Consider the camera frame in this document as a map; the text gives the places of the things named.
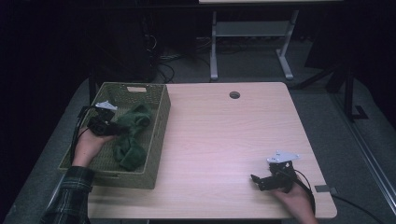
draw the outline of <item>wicker basket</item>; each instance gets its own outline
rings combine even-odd
[[[109,101],[119,109],[113,120],[144,101],[151,108],[151,123],[139,134],[137,142],[147,151],[146,163],[132,172],[121,168],[113,158],[114,141],[106,143],[90,164],[96,172],[93,184],[97,186],[133,189],[154,189],[157,179],[171,102],[165,85],[105,82],[92,104]],[[84,126],[96,112],[90,110],[82,121]],[[59,169],[65,172],[70,167],[70,150],[64,155]]]

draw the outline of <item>gray carpet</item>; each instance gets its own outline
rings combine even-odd
[[[241,43],[243,51],[233,54],[220,54],[218,82],[281,81],[292,86],[319,72],[318,69],[304,68],[304,62],[311,44],[292,42],[287,54],[295,79],[287,81],[277,61],[275,49],[281,40],[249,40]],[[208,52],[199,55],[199,59],[182,58],[166,63],[173,67],[174,83],[208,82]],[[171,76],[172,71],[160,66]],[[384,223],[396,223],[385,197],[376,184],[362,157],[359,144],[347,127],[334,98],[342,93],[330,95],[324,90],[327,78],[324,78],[301,91],[290,91],[291,97],[304,125],[306,134],[318,159],[318,164],[328,185],[336,188],[338,196],[364,207]],[[154,81],[162,83],[158,76]],[[373,150],[389,181],[396,183],[396,132],[374,104],[370,92],[358,81],[355,82],[354,103],[361,105],[369,119],[355,122],[367,144]],[[88,82],[81,84],[70,105],[66,108],[57,128],[49,139],[35,169],[14,203],[5,223],[37,223],[50,201],[61,174],[57,166],[66,152],[72,137],[77,113],[89,101]],[[320,220],[319,223],[376,223],[360,210],[351,205],[334,200],[338,215],[336,218]],[[99,220],[99,223],[146,223],[144,220]]]

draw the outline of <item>human hand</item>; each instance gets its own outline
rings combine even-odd
[[[318,224],[318,220],[312,211],[309,196],[298,184],[293,183],[293,187],[289,193],[283,192],[282,189],[273,189],[271,193],[283,203],[299,223]]]
[[[115,136],[96,136],[90,129],[80,129],[72,166],[88,167],[102,146]]]

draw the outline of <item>wooden table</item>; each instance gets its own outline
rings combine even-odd
[[[298,153],[294,168],[326,185],[283,83],[167,85],[172,102],[156,187],[93,188],[93,218],[285,218],[290,215],[250,175],[270,175],[277,149]],[[238,99],[230,97],[237,91]],[[317,217],[335,217],[328,192]]]

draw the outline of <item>person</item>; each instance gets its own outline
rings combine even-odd
[[[89,129],[80,131],[72,166],[67,170],[57,196],[40,219],[40,223],[90,223],[87,216],[88,194],[91,191],[94,171],[88,166],[102,146],[113,138],[115,136],[96,136]],[[271,193],[300,223],[318,223],[308,195],[299,185],[294,184],[289,193],[284,193],[282,189],[273,189]]]

